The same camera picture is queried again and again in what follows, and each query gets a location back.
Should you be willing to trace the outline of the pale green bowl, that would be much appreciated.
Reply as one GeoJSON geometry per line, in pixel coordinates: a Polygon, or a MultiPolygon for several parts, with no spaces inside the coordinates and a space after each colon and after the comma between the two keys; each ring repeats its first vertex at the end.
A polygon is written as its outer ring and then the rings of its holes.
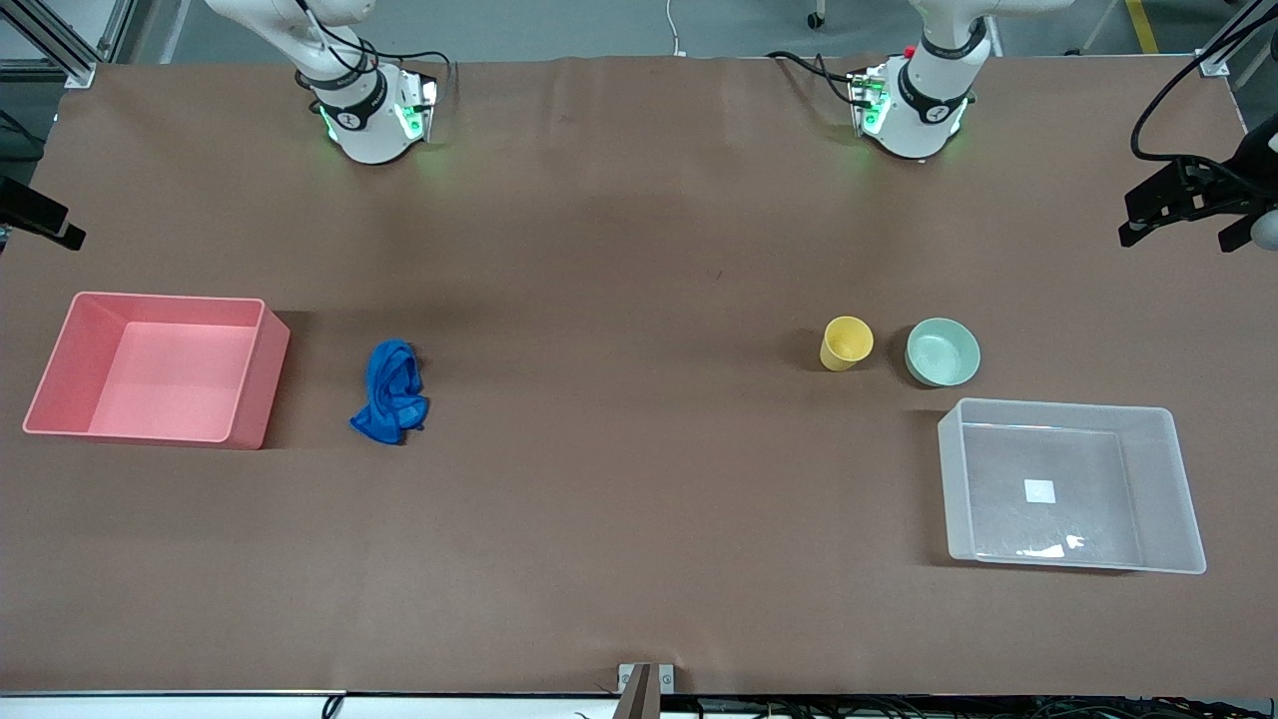
{"type": "Polygon", "coordinates": [[[951,387],[973,381],[982,365],[976,336],[962,323],[929,318],[907,335],[905,363],[912,378],[930,387],[951,387]]]}

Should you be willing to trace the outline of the blue cloth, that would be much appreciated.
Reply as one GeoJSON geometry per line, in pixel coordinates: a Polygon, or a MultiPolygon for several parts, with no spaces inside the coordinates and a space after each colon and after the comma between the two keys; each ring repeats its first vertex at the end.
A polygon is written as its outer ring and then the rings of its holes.
{"type": "Polygon", "coordinates": [[[366,364],[366,405],[348,427],[378,444],[401,444],[412,429],[424,428],[429,398],[423,395],[417,352],[403,340],[374,346],[366,364]]]}

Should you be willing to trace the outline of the pink plastic box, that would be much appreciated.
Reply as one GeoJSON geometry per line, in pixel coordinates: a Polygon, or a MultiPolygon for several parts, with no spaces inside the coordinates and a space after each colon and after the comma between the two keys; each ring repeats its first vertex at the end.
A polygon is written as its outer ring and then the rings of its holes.
{"type": "Polygon", "coordinates": [[[290,341],[259,299],[78,292],[22,428],[100,444],[259,450],[290,341]]]}

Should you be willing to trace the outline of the clear plastic box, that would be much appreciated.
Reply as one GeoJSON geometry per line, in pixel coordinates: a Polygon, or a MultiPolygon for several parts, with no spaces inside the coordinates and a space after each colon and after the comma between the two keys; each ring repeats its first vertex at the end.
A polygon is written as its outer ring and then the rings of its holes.
{"type": "Polygon", "coordinates": [[[1174,418],[1162,406],[964,397],[939,420],[947,550],[958,561],[1200,576],[1174,418]],[[1054,504],[1025,501],[1054,481],[1054,504]]]}

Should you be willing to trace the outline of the yellow plastic cup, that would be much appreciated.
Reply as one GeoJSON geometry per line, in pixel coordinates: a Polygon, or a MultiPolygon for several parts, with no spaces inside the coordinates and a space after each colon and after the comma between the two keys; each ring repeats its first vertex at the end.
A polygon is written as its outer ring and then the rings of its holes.
{"type": "Polygon", "coordinates": [[[855,315],[838,315],[826,324],[819,360],[827,372],[849,372],[875,349],[875,333],[855,315]]]}

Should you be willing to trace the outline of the white table edge bar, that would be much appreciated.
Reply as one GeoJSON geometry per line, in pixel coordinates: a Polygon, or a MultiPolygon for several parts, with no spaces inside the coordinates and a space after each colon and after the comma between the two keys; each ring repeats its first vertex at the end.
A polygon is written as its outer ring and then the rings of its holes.
{"type": "Polygon", "coordinates": [[[611,693],[0,691],[0,719],[611,719],[617,705],[611,693]]]}

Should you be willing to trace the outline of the brown paper table cover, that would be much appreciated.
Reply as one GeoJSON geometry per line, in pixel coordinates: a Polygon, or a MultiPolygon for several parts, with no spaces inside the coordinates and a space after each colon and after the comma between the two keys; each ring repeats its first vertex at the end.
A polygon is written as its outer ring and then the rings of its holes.
{"type": "Polygon", "coordinates": [[[101,69],[33,178],[82,252],[0,254],[0,691],[1278,695],[1278,252],[1117,238],[1181,63],[996,59],[927,163],[774,61],[470,64],[386,167],[282,65],[101,69]],[[28,435],[86,291],[282,315],[265,450],[28,435]],[[929,318],[973,381],[907,372],[929,318]],[[401,444],[348,427],[387,340],[401,444]],[[950,559],[965,396],[1168,409],[1205,572],[950,559]]]}

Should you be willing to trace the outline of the aluminium frame profile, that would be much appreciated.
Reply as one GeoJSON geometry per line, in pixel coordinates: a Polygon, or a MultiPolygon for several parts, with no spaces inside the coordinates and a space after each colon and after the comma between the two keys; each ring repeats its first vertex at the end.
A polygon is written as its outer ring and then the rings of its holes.
{"type": "Polygon", "coordinates": [[[0,17],[66,77],[66,88],[92,86],[101,55],[43,0],[0,0],[0,17]]]}
{"type": "Polygon", "coordinates": [[[1273,20],[1278,20],[1278,0],[1240,0],[1240,9],[1195,51],[1200,77],[1228,77],[1228,60],[1273,20]]]}

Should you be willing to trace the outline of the grey metal table bracket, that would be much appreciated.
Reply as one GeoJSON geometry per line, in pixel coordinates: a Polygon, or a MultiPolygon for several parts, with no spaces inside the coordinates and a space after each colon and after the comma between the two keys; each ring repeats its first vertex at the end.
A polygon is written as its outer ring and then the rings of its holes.
{"type": "Polygon", "coordinates": [[[674,695],[675,678],[671,663],[620,664],[620,696],[612,719],[661,719],[662,697],[674,695]]]}

